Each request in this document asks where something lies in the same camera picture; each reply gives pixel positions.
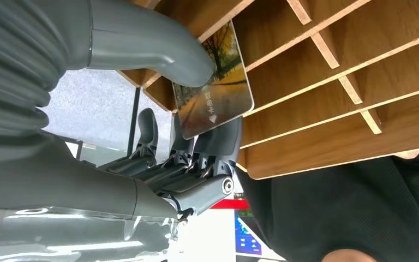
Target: glass surface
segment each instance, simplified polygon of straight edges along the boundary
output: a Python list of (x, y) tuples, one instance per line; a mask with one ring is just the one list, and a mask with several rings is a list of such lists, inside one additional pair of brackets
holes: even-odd
[(177, 228), (172, 218), (0, 209), (0, 261), (162, 261)]

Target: plywood board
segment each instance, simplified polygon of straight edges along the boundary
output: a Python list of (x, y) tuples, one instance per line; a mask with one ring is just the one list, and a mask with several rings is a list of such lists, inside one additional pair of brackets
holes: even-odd
[(338, 81), (330, 82), (286, 102), (244, 118), (242, 147), (332, 121), (357, 112), (358, 107)]
[(370, 0), (309, 0), (312, 22), (303, 25), (285, 0), (256, 1), (237, 17), (237, 31), (247, 70), (310, 38)]
[(245, 118), (242, 146), (248, 147), (419, 94), (419, 45), (354, 73), (363, 103), (351, 106), (340, 83), (293, 97)]
[(389, 104), (387, 114), (380, 135), (352, 115), (250, 147), (248, 174), (268, 178), (419, 148), (419, 95)]
[(316, 47), (301, 42), (305, 50), (295, 46), (248, 73), (256, 101), (252, 114), (418, 45), (419, 1), (371, 1), (330, 31), (340, 67), (324, 67), (312, 55)]

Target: black clothing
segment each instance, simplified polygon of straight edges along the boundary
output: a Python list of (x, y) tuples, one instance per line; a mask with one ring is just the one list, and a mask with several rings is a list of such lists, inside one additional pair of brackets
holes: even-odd
[(419, 156), (239, 180), (267, 244), (289, 262), (344, 248), (419, 262)]

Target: gray robotic arm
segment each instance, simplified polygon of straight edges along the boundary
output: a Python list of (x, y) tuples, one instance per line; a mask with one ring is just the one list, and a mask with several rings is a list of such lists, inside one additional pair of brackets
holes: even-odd
[[(131, 158), (99, 169), (41, 132), (49, 119), (37, 107), (48, 105), (66, 70), (81, 68), (149, 68), (190, 87), (213, 74), (211, 59), (182, 25), (124, 0), (0, 0), (0, 261), (124, 261), (162, 252), (179, 208), (201, 212), (227, 194), (221, 178), (208, 174), (229, 171), (223, 162), (236, 158), (241, 120), (231, 129), (238, 134), (231, 150), (203, 150), (205, 161), (193, 166), (174, 158), (165, 171), (150, 168), (155, 136), (144, 137)], [(172, 155), (189, 158), (190, 150), (183, 142)], [(198, 179), (176, 180), (187, 170)], [(199, 190), (208, 186), (219, 191)], [(22, 222), (32, 226), (23, 230)], [(13, 241), (17, 236), (23, 239)]]

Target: autumn tree image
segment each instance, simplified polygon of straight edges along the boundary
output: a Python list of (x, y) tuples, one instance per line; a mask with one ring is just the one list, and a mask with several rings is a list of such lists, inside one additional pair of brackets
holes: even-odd
[(234, 70), (235, 66), (242, 63), (242, 59), (237, 52), (234, 31), (229, 23), (203, 42), (203, 47), (214, 60), (216, 66), (213, 80), (221, 80), (227, 73)]
[(214, 62), (214, 74), (197, 88), (173, 83), (185, 138), (202, 134), (253, 107), (253, 98), (231, 22), (202, 43)]

